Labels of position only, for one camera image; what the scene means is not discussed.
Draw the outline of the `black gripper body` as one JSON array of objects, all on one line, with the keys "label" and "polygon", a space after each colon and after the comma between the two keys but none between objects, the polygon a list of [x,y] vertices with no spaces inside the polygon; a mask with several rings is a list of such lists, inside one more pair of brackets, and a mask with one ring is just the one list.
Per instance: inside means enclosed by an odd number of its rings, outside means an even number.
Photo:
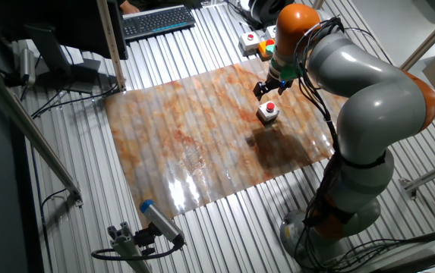
[{"label": "black gripper body", "polygon": [[278,89],[279,81],[282,81],[277,77],[272,71],[269,71],[266,76],[266,84],[268,86],[269,92]]}]

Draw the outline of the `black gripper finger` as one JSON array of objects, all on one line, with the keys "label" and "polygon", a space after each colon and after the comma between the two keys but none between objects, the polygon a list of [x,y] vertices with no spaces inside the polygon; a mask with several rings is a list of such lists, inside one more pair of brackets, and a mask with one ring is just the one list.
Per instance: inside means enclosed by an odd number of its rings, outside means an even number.
[{"label": "black gripper finger", "polygon": [[285,90],[287,90],[288,88],[290,88],[293,84],[293,80],[288,80],[288,81],[279,81],[278,84],[278,94],[281,96]]},{"label": "black gripper finger", "polygon": [[262,97],[265,94],[267,94],[268,92],[269,92],[269,89],[268,89],[266,82],[257,82],[254,89],[253,89],[253,93],[258,101],[260,101],[262,99]]}]

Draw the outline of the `person's bare hand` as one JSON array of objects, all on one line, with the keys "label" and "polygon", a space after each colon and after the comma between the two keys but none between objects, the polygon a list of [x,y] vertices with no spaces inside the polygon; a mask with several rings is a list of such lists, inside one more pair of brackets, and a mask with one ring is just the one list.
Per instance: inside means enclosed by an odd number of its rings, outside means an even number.
[{"label": "person's bare hand", "polygon": [[140,10],[128,0],[118,0],[118,4],[122,14],[136,14],[140,12]]}]

